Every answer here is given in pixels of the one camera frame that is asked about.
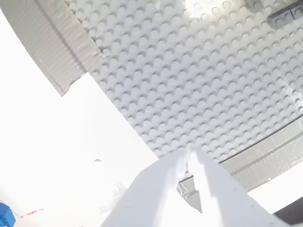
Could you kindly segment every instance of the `white lego brick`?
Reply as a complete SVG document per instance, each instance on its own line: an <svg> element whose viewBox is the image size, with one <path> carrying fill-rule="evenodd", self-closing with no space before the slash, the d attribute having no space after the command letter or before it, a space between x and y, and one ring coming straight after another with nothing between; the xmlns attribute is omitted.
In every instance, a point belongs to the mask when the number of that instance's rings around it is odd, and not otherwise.
<svg viewBox="0 0 303 227"><path fill-rule="evenodd" d="M158 227L170 192L186 169L186 153L176 152L142 170L102 227Z"/></svg>
<svg viewBox="0 0 303 227"><path fill-rule="evenodd" d="M196 18L172 0L70 7L106 55L91 74L149 148L161 157L194 144L224 161L303 113L303 28L272 28L278 4L253 13L206 0Z"/></svg>

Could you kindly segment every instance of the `white lego baseplate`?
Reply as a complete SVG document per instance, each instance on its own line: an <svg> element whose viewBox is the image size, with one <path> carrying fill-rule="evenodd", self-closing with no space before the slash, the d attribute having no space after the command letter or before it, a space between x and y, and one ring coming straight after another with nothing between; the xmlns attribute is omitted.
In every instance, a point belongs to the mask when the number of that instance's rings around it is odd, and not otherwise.
<svg viewBox="0 0 303 227"><path fill-rule="evenodd" d="M303 113L303 21L275 30L293 1L247 1L70 1L106 56L92 76L158 157L224 161Z"/></svg>

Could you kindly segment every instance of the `blue lego brick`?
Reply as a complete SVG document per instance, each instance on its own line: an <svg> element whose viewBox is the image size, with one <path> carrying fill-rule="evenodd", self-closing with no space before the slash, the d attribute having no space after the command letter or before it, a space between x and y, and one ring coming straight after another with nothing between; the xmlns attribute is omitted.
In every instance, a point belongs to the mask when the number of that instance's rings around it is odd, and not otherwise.
<svg viewBox="0 0 303 227"><path fill-rule="evenodd" d="M13 227L16 222L9 206L0 202L0 227Z"/></svg>

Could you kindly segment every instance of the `gray plastic strip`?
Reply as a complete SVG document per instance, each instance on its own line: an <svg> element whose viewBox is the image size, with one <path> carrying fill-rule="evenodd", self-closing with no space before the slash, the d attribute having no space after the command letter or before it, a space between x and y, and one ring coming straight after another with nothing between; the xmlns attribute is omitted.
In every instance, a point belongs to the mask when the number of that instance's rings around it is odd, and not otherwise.
<svg viewBox="0 0 303 227"><path fill-rule="evenodd" d="M303 117L221 165L251 191L303 161ZM201 212L193 178L179 183L183 198Z"/></svg>
<svg viewBox="0 0 303 227"><path fill-rule="evenodd" d="M0 0L0 7L60 95L100 62L101 50L64 0Z"/></svg>

